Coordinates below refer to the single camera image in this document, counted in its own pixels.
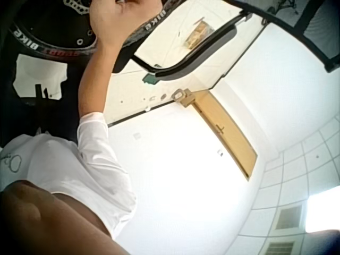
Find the light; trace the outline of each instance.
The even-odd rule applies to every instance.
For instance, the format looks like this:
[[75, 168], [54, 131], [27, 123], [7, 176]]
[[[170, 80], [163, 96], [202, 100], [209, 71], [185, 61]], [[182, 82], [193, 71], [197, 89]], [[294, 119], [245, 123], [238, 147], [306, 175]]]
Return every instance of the light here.
[[340, 186], [309, 197], [305, 230], [340, 230]]

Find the man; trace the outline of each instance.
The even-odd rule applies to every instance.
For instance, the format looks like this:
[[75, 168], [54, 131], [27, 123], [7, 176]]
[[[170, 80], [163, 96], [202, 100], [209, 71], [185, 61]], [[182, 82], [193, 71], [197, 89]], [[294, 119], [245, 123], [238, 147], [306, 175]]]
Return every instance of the man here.
[[135, 195], [109, 145], [103, 111], [125, 39], [161, 9], [160, 0], [92, 0], [98, 46], [79, 86], [78, 147], [40, 134], [21, 135], [2, 150], [2, 251], [127, 254], [113, 239], [132, 217]]

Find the hand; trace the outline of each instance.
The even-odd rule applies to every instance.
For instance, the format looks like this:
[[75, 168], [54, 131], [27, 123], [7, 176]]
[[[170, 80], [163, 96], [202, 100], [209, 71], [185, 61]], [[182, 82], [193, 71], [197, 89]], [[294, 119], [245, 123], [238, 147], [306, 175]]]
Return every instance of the hand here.
[[161, 0], [92, 0], [90, 22], [100, 44], [117, 46], [161, 11]]

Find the white shirt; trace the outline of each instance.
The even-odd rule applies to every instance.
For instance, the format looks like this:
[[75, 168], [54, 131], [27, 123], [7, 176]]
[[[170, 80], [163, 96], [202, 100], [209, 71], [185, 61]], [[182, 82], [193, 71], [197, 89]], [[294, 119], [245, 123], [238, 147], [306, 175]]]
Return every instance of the white shirt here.
[[50, 193], [71, 196], [90, 208], [114, 239], [133, 216], [136, 197], [109, 145], [102, 113], [81, 118], [78, 143], [48, 134], [13, 139], [0, 152], [1, 191], [27, 180]]

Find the bicycle tire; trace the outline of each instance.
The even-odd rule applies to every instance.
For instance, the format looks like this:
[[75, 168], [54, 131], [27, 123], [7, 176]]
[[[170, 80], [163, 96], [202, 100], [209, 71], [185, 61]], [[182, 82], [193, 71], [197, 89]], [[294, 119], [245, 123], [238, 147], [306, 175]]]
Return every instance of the bicycle tire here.
[[[140, 28], [132, 33], [125, 41], [123, 49], [128, 48], [133, 44], [136, 45], [139, 41], [143, 42], [143, 40], [145, 40], [146, 37], [148, 37], [166, 18], [168, 18], [175, 9], [186, 1], [187, 0], [163, 0], [163, 10], [161, 14], [144, 23], [140, 26]], [[96, 42], [83, 48], [61, 47], [46, 43], [33, 36], [30, 31], [23, 26], [20, 21], [18, 21], [18, 18], [14, 19], [14, 22], [10, 26], [10, 33], [21, 44], [23, 47], [22, 51], [25, 54], [47, 60], [60, 61], [64, 63], [85, 60], [88, 59], [96, 49]]]

